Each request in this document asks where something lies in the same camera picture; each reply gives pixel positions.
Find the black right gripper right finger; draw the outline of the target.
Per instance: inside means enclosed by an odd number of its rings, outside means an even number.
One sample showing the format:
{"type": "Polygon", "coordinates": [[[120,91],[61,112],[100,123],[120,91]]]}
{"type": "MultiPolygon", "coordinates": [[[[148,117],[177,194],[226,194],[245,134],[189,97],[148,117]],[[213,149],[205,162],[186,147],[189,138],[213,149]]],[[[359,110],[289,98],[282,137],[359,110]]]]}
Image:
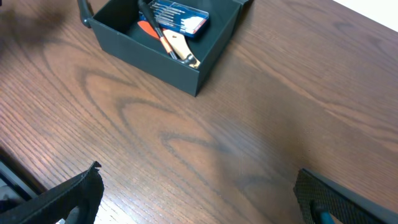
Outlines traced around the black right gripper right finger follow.
{"type": "Polygon", "coordinates": [[[397,214],[308,169],[300,169],[294,194],[305,223],[397,223],[397,214]]]}

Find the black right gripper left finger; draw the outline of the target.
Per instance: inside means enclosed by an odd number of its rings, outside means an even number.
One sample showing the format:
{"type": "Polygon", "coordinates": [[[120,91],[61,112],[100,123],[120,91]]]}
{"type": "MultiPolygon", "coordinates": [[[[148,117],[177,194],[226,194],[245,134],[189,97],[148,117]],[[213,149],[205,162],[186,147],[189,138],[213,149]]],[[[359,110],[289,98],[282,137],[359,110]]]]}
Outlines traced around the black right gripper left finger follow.
{"type": "Polygon", "coordinates": [[[104,192],[100,167],[94,161],[81,174],[1,213],[1,223],[94,223],[104,192]]]}

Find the orange scraper wooden handle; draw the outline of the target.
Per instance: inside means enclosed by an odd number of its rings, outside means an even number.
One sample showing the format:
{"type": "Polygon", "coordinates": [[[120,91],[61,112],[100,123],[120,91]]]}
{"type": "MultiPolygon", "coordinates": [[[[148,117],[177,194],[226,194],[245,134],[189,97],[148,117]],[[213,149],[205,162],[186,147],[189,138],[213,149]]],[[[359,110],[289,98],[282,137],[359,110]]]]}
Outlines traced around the orange scraper wooden handle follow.
{"type": "MultiPolygon", "coordinates": [[[[139,21],[137,24],[144,32],[151,35],[153,38],[160,40],[156,31],[147,21],[139,21]]],[[[169,29],[162,29],[162,32],[171,48],[180,58],[180,61],[185,65],[197,69],[200,65],[200,61],[191,52],[185,37],[182,34],[169,29]]]]}

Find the blue precision screwdriver set case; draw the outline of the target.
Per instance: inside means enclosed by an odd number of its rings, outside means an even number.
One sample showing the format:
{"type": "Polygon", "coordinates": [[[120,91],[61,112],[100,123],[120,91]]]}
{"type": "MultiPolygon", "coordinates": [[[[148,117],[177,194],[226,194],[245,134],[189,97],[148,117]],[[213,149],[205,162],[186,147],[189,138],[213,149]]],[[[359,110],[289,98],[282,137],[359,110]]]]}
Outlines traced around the blue precision screwdriver set case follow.
{"type": "Polygon", "coordinates": [[[210,15],[206,11],[168,0],[138,0],[139,17],[156,29],[167,29],[187,37],[195,37],[207,23],[210,15]]]}

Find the black open box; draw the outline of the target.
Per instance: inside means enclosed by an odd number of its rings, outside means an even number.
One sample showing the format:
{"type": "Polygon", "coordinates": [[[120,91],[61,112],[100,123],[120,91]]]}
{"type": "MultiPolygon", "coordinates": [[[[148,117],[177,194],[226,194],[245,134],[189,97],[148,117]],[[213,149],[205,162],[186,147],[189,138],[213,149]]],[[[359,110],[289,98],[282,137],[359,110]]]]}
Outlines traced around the black open box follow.
{"type": "Polygon", "coordinates": [[[242,10],[250,1],[176,0],[177,3],[206,11],[210,20],[188,46],[200,61],[197,69],[169,56],[162,44],[138,26],[139,8],[135,0],[110,0],[97,13],[79,1],[81,22],[92,28],[100,47],[150,75],[197,96],[211,69],[235,32],[242,10]]]}

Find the black mounting rail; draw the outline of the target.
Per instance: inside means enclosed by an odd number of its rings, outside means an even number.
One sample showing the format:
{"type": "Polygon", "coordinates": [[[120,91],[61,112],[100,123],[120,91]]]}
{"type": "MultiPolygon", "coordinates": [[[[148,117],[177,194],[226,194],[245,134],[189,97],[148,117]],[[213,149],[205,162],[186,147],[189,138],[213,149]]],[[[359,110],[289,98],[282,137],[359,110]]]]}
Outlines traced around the black mounting rail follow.
{"type": "Polygon", "coordinates": [[[1,147],[1,213],[38,197],[46,190],[31,172],[1,147]]]}

